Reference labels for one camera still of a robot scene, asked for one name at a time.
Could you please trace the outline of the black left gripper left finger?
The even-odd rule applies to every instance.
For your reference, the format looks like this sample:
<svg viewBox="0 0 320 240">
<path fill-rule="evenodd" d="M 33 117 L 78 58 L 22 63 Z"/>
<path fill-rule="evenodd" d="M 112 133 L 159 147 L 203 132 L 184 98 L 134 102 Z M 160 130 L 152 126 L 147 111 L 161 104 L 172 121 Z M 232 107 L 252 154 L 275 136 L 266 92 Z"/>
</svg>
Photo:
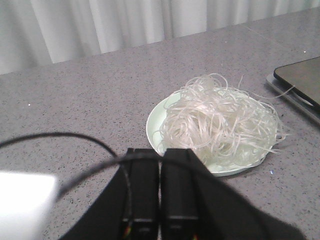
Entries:
<svg viewBox="0 0 320 240">
<path fill-rule="evenodd" d="M 125 162 L 63 240 L 155 240 L 158 237 L 159 164 Z"/>
</svg>

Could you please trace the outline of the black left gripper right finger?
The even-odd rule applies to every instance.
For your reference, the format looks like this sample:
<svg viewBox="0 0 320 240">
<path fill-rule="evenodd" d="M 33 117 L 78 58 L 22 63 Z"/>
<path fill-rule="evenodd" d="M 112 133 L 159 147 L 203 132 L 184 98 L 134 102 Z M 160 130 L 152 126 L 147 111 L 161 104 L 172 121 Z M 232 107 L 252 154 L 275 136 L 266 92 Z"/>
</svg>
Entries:
<svg viewBox="0 0 320 240">
<path fill-rule="evenodd" d="M 190 149 L 169 148 L 161 167 L 164 240 L 302 240 L 214 177 Z"/>
</svg>

